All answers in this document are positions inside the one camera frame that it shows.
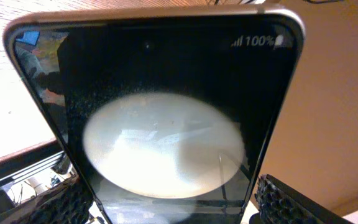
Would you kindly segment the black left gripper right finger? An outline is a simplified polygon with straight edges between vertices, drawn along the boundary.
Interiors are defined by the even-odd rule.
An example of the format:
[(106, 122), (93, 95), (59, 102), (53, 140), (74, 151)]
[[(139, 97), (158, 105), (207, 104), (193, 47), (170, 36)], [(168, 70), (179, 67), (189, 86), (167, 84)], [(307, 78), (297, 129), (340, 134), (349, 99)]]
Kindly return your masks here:
[(264, 224), (351, 224), (274, 176), (259, 177), (255, 199)]

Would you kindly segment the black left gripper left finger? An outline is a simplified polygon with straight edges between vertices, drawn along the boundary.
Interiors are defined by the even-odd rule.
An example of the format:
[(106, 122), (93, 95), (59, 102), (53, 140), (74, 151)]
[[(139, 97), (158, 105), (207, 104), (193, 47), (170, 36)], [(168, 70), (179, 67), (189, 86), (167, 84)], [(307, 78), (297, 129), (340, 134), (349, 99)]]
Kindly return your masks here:
[(78, 175), (0, 214), (0, 224), (84, 224), (93, 195)]

